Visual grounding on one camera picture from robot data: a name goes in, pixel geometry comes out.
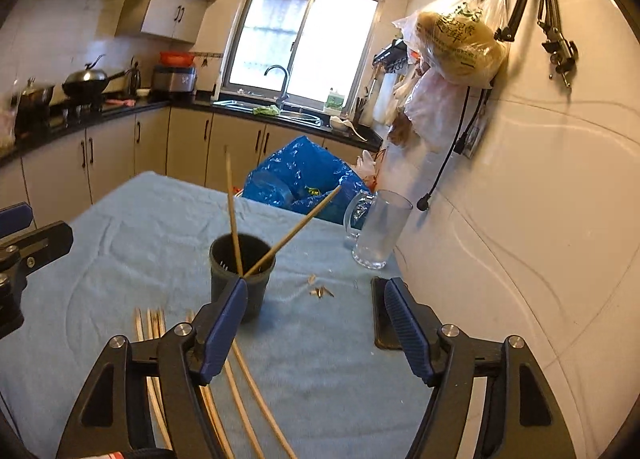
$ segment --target pot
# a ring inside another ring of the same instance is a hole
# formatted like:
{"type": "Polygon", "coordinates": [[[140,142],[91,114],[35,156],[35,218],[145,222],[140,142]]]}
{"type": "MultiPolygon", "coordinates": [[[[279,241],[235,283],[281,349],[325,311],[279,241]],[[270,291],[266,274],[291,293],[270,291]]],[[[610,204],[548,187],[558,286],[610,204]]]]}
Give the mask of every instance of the pot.
{"type": "Polygon", "coordinates": [[[20,93],[19,110],[31,110],[49,105],[53,97],[53,85],[36,84],[35,78],[29,78],[27,86],[20,93]]]}
{"type": "Polygon", "coordinates": [[[121,78],[129,74],[132,69],[127,69],[113,76],[107,76],[102,69],[94,69],[95,65],[100,61],[104,54],[98,56],[97,60],[92,64],[87,64],[84,71],[70,74],[62,84],[62,90],[72,100],[91,103],[97,100],[104,89],[107,88],[109,82],[116,78],[121,78]]]}

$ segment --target wok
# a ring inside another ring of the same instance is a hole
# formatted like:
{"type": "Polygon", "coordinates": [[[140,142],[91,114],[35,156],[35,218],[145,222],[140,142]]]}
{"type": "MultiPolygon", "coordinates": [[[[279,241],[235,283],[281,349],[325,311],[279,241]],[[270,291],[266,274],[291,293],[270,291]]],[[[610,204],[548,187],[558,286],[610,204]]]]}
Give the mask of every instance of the wok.
{"type": "Polygon", "coordinates": [[[131,72],[131,69],[127,69],[113,76],[107,76],[107,73],[102,69],[94,69],[103,56],[104,54],[101,54],[94,63],[87,64],[84,71],[78,71],[69,75],[62,84],[62,90],[65,91],[65,94],[69,98],[82,103],[94,102],[100,97],[104,89],[107,88],[109,82],[116,78],[126,76],[131,72]]]}

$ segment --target table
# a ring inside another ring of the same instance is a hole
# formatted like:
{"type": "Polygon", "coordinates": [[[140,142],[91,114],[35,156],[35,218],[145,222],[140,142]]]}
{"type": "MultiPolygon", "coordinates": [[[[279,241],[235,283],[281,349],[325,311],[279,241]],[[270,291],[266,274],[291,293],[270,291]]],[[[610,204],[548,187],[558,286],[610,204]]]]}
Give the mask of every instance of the table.
{"type": "MultiPolygon", "coordinates": [[[[299,220],[238,198],[240,232],[273,244],[299,220]]],[[[226,196],[145,173],[114,190],[72,224],[66,257],[30,276],[26,322],[0,341],[0,390],[25,443],[54,457],[73,403],[108,338],[135,340],[134,307],[164,308],[167,327],[209,301],[208,249],[228,232],[226,196]]],[[[382,272],[398,276],[395,262],[382,272]]],[[[430,389],[404,354],[373,344],[370,279],[343,228],[314,219],[277,255],[258,319],[238,343],[280,428],[300,459],[404,457],[430,389]],[[325,285],[335,298],[309,295],[325,285]]],[[[285,457],[230,354],[236,380],[268,458],[285,457]]],[[[214,398],[239,458],[254,454],[222,373],[214,398]]],[[[157,443],[162,441],[156,433],[157,443]]]]}

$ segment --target bag of bread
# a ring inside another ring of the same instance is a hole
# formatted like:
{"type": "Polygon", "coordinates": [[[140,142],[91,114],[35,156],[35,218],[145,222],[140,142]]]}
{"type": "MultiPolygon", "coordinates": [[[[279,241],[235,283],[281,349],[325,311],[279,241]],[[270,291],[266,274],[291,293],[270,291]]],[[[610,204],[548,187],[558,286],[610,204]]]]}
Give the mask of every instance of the bag of bread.
{"type": "Polygon", "coordinates": [[[490,89],[509,53],[494,39],[506,22],[506,0],[437,0],[394,25],[448,82],[490,89]]]}

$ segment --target tile backsplash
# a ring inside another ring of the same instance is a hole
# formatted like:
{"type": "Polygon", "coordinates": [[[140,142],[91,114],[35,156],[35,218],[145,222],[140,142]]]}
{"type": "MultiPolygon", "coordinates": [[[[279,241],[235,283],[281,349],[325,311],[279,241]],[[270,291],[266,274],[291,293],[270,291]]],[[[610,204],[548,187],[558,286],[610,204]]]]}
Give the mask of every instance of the tile backsplash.
{"type": "MultiPolygon", "coordinates": [[[[171,41],[144,37],[115,37],[124,0],[19,0],[0,28],[0,94],[20,87],[34,76],[55,84],[52,103],[65,99],[61,84],[100,54],[98,67],[107,74],[140,63],[142,84],[148,86],[158,52],[171,41]]],[[[126,78],[110,83],[119,90],[126,78]]]]}

